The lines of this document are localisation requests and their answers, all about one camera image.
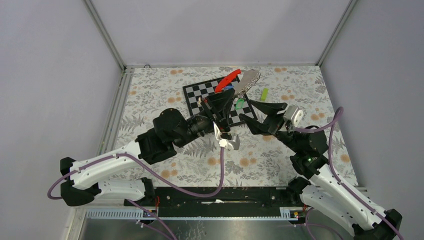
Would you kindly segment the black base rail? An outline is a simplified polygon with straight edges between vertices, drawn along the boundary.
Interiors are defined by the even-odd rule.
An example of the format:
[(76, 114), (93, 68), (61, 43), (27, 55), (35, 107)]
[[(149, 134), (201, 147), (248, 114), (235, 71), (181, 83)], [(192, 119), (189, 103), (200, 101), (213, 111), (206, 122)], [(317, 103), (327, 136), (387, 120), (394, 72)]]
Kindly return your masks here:
[(172, 187), (156, 187), (135, 201), (161, 218), (281, 217), (281, 210), (302, 211), (300, 197), (286, 187), (223, 187), (211, 197), (192, 196)]

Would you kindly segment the lime green block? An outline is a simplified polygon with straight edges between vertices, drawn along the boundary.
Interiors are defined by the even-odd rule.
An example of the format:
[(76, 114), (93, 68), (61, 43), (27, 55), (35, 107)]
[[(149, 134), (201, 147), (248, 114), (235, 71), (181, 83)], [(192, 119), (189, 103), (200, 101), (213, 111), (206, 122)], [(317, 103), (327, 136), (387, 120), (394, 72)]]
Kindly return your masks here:
[(269, 89), (268, 88), (263, 88), (261, 95), (260, 95), (260, 101), (261, 102), (265, 102), (268, 99), (268, 93), (269, 93)]

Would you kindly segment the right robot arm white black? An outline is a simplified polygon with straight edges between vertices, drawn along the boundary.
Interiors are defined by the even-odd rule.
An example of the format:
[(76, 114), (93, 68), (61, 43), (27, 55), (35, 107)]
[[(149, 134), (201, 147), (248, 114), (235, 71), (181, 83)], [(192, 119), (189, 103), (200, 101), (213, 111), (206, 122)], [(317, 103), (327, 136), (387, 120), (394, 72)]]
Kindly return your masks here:
[(251, 100), (265, 114), (263, 122), (241, 114), (253, 135), (273, 136), (293, 151), (290, 157), (298, 177), (289, 182), (287, 201), (302, 203), (337, 222), (356, 240), (402, 239), (402, 215), (385, 209), (351, 185), (336, 171), (333, 163), (333, 131), (343, 114), (339, 107), (325, 126), (300, 128), (304, 113), (294, 105)]

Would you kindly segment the black grey chessboard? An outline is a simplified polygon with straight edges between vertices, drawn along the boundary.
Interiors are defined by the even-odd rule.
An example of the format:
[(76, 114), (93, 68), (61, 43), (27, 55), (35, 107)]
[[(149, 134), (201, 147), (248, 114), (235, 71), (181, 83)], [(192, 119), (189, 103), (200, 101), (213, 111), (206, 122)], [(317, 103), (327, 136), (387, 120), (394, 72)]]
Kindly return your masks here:
[[(218, 106), (223, 106), (226, 101), (224, 99), (222, 100), (218, 97), (215, 97), (215, 88), (223, 79), (223, 77), (219, 77), (199, 83), (185, 85), (182, 87), (183, 95), (185, 97), (188, 111), (191, 116), (197, 115), (203, 111), (203, 107), (199, 103), (199, 98), (207, 98), (210, 101), (217, 100)], [(232, 98), (231, 105), (226, 107), (228, 112), (227, 122), (230, 127), (243, 125), (245, 123), (240, 118), (240, 114), (244, 114), (254, 120), (258, 119), (252, 105), (248, 102), (248, 100), (249, 98), (246, 94)]]

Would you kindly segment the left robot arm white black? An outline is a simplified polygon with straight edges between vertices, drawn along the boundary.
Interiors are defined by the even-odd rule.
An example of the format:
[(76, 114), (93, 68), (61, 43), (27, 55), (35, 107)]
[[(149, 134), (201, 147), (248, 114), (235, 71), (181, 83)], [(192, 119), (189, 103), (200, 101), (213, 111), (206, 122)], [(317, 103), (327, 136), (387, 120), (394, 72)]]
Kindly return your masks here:
[(177, 148), (213, 133), (220, 147), (236, 151), (240, 138), (231, 133), (230, 110), (235, 98), (233, 89), (199, 99), (201, 112), (185, 118), (175, 108), (167, 108), (153, 119), (153, 127), (126, 145), (102, 155), (77, 161), (65, 157), (60, 161), (60, 199), (70, 207), (93, 202), (98, 198), (122, 198), (148, 206), (155, 200), (150, 179), (112, 180), (111, 176), (135, 167), (151, 171), (151, 165), (174, 157)]

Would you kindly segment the floral table mat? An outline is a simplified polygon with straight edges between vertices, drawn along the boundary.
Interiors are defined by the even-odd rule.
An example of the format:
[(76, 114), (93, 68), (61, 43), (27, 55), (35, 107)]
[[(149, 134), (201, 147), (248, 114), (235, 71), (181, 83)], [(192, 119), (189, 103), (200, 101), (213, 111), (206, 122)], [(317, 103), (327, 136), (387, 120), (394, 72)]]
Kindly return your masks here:
[[(190, 116), (183, 87), (223, 77), (232, 67), (161, 67), (135, 69), (116, 140), (116, 147), (133, 141), (153, 127), (153, 119), (168, 108)], [(334, 116), (321, 70), (318, 66), (262, 66), (259, 81), (247, 92), (258, 101), (268, 88), (270, 103), (287, 103), (304, 111), (302, 128), (322, 127)], [(293, 152), (273, 136), (253, 135), (246, 125), (231, 129), (240, 137), (237, 151), (224, 156), (226, 187), (282, 187), (296, 176)], [(176, 156), (154, 164), (152, 170), (179, 187), (215, 187), (220, 179), (220, 149), (213, 134), (201, 137)]]

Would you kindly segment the green key tag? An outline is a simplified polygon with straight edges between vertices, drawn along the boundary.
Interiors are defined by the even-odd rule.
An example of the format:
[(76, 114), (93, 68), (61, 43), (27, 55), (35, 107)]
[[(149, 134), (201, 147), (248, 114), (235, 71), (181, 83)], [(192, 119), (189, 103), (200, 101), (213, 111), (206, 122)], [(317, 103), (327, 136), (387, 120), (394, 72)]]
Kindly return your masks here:
[(236, 103), (235, 103), (235, 107), (234, 107), (234, 109), (235, 109), (235, 110), (240, 110), (240, 109), (242, 109), (242, 108), (244, 107), (244, 103), (245, 103), (244, 98), (242, 98), (242, 97), (237, 98), (237, 99), (236, 99)]

